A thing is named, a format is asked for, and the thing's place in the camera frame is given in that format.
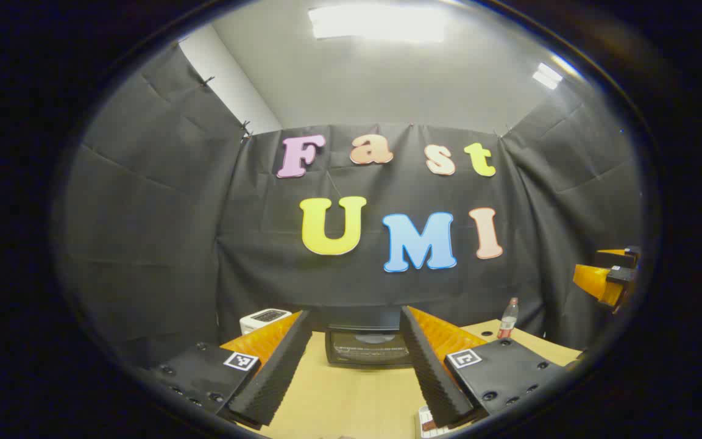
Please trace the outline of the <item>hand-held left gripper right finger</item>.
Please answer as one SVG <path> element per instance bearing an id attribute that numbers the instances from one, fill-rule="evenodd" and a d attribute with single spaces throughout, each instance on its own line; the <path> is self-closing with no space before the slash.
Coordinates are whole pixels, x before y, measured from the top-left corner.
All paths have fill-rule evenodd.
<path id="1" fill-rule="evenodd" d="M 484 341 L 404 305 L 399 330 L 437 427 L 460 427 L 524 402 L 567 373 L 510 337 Z"/>

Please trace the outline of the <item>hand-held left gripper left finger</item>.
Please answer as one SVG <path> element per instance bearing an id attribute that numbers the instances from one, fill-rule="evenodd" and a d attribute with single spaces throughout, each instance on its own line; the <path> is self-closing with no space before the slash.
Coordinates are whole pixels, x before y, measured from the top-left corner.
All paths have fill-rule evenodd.
<path id="1" fill-rule="evenodd" d="M 144 369 L 175 399 L 210 416 L 270 425 L 312 334 L 312 314 L 293 312 L 225 343 L 155 341 Z"/>

